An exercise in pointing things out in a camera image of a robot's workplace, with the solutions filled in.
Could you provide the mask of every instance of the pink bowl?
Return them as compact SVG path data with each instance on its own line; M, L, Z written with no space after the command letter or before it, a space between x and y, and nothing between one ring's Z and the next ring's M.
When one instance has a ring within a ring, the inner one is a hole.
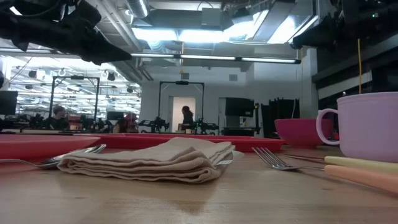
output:
M317 134L316 119L278 119L276 130L281 139L294 147L314 148L323 144ZM322 132L326 138L333 132L333 122L322 120Z

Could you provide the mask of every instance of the yellow handle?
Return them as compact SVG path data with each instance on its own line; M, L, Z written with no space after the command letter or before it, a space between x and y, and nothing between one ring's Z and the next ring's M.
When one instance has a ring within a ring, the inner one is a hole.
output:
M353 159L337 156L326 156L325 162L332 165L359 168L374 172L383 172L386 174L398 175L398 164L390 162L367 161L364 159Z
M357 168L325 166L325 173L359 184L398 194L398 175L383 174Z

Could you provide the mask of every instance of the orange handle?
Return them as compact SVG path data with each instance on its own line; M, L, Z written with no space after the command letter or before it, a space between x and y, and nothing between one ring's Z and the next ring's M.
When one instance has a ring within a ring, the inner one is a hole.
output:
M398 175L334 165L325 166L325 173L398 194Z

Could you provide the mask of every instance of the fork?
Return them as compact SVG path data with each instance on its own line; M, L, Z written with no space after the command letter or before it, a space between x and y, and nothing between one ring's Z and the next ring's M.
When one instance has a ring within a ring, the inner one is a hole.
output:
M364 184L370 187L383 189L389 192L398 194L398 175L383 174L378 172L371 172L368 170L361 170L352 167L342 167L327 165L325 168L312 166L291 166L270 152L267 148L253 147L253 151L271 168L282 171L294 171L299 169L316 169L324 170L326 174L350 180L359 184Z

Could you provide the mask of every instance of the red tray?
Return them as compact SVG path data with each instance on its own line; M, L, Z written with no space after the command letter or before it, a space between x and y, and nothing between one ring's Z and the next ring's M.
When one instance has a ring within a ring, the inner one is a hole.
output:
M107 147L113 149L145 149L165 143L175 137L203 139L214 143L230 141L240 152L253 152L252 147L266 147L270 151L276 152L286 143L279 139L193 134L92 134L90 136L101 138L95 144L106 144Z

